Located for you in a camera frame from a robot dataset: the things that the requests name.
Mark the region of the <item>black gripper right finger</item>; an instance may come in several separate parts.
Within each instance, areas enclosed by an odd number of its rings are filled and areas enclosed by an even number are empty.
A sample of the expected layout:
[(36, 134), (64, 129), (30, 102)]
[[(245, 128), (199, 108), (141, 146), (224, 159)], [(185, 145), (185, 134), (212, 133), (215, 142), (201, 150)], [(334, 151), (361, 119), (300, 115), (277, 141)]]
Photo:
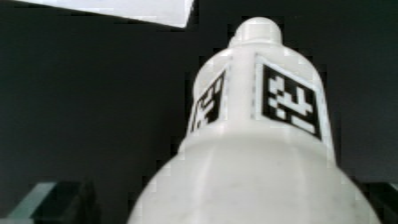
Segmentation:
[(382, 224), (398, 224), (398, 184), (372, 182), (361, 185)]

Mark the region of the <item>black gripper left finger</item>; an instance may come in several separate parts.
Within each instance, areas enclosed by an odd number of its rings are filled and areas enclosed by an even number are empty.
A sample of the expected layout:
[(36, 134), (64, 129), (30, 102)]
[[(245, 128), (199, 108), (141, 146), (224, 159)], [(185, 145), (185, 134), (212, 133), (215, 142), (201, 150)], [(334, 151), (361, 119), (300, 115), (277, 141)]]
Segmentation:
[(100, 224), (93, 182), (39, 182), (0, 224)]

